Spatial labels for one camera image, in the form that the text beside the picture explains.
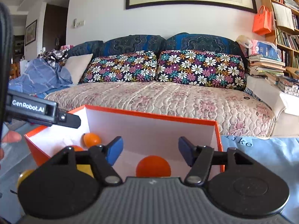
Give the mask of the person's left hand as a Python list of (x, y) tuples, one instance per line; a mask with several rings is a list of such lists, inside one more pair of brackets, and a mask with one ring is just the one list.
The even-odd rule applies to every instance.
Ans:
[[(9, 131), (3, 138), (2, 143), (17, 143), (20, 142), (20, 140), (22, 139), (22, 136), (15, 132), (15, 131)], [(2, 160), (4, 158), (4, 150), (1, 147), (0, 148), (0, 160)]]

